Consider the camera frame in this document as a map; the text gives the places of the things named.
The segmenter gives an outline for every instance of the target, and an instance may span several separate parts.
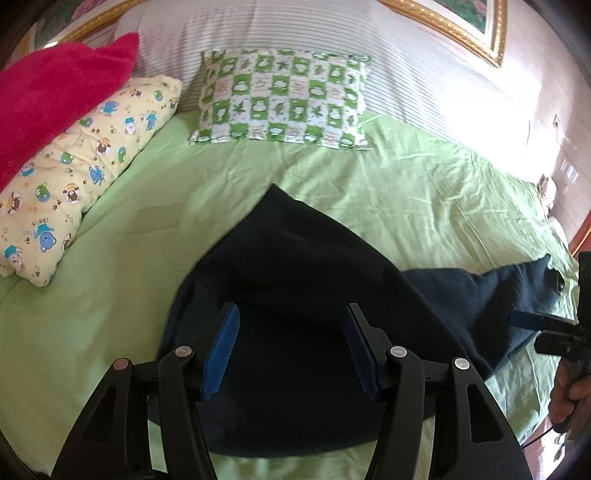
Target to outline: silver rivet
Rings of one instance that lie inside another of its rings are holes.
[[[390,349],[390,353],[397,358],[403,358],[407,355],[407,351],[403,346],[393,346]]]
[[[470,368],[470,362],[465,358],[456,358],[454,362],[455,366],[458,367],[460,370],[468,370]]]
[[[115,370],[125,370],[129,365],[129,360],[126,358],[119,358],[113,362],[113,368]]]
[[[176,356],[179,356],[180,358],[183,358],[185,356],[189,356],[189,355],[191,355],[191,353],[193,353],[193,351],[191,350],[191,347],[189,347],[187,345],[180,346],[174,351],[174,354]]]

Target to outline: pink towel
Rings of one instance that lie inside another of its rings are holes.
[[[19,169],[131,77],[139,36],[96,50],[64,43],[0,72],[0,192]]]

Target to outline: cable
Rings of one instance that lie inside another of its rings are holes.
[[[529,446],[530,446],[532,443],[535,443],[535,442],[537,442],[537,441],[538,441],[540,438],[542,438],[544,435],[546,435],[547,433],[550,433],[550,432],[551,432],[551,430],[552,430],[553,428],[554,428],[554,427],[550,427],[550,428],[549,428],[548,430],[546,430],[546,431],[545,431],[545,432],[544,432],[542,435],[539,435],[539,436],[537,436],[537,437],[536,437],[535,439],[533,439],[531,442],[527,442],[525,445],[523,445],[523,446],[521,447],[521,450],[523,450],[523,449],[526,449],[526,448],[527,448],[527,447],[529,447]]]

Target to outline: hand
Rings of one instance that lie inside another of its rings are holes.
[[[566,392],[566,383],[569,380],[569,372],[566,370],[564,360],[561,360],[554,377],[554,388],[550,393],[550,421],[552,423],[562,423],[573,412],[573,400],[580,400],[587,395],[591,395],[591,376],[585,377],[575,382]]]

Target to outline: yellow cartoon pillow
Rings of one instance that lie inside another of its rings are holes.
[[[0,193],[0,274],[45,286],[94,205],[174,114],[181,82],[130,79],[37,153]]]

